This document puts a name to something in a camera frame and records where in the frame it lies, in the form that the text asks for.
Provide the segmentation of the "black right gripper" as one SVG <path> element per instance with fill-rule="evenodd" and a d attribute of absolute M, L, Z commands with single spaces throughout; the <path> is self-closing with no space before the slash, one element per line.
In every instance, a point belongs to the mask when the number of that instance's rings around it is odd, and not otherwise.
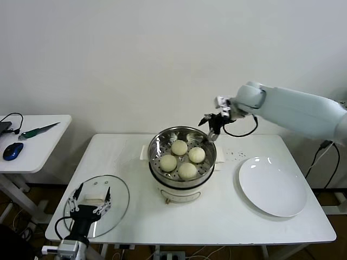
<path fill-rule="evenodd" d="M 202 126 L 209 121 L 210 121 L 210 130 L 209 130 L 209 133 L 207 135 L 207 139 L 210 142 L 215 142 L 217 140 L 217 138 L 219 137 L 219 135 L 216 134 L 213 129 L 220 129 L 225 124 L 229 124 L 230 123 L 230 117 L 222 115 L 221 113 L 205 114 L 204 117 L 198 123 L 198 125 Z"/>

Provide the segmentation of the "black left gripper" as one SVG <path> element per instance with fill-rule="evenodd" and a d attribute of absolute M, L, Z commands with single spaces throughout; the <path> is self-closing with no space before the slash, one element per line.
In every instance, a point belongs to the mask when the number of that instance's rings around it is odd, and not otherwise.
<path fill-rule="evenodd" d="M 91 225 L 100 220 L 111 208 L 111 188 L 108 187 L 104 202 L 97 206 L 80 205 L 78 206 L 78 198 L 83 188 L 83 183 L 74 190 L 72 195 L 68 198 L 68 205 L 70 207 L 70 216 L 73 220 L 73 226 L 69 234 L 72 240 L 79 240 L 87 238 Z"/>

